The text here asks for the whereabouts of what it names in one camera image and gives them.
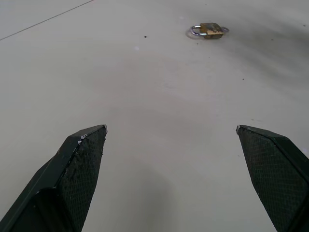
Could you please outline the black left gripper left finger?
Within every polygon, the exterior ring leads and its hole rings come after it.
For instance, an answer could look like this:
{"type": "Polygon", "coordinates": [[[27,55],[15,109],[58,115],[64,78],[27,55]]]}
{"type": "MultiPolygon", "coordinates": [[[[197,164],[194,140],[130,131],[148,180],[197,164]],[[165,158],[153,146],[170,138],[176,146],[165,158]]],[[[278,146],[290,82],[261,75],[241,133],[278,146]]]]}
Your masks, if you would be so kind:
{"type": "Polygon", "coordinates": [[[2,232],[80,232],[97,186],[106,125],[66,138],[0,221],[2,232]]]}

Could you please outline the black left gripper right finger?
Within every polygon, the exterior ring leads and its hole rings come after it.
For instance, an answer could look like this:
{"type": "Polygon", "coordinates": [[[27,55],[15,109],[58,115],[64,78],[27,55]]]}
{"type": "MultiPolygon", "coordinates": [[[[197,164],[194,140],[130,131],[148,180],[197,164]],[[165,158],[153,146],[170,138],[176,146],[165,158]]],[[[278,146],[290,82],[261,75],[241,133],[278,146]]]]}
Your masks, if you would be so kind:
{"type": "Polygon", "coordinates": [[[238,125],[253,187],[278,232],[309,230],[309,159],[287,137],[238,125]]]}

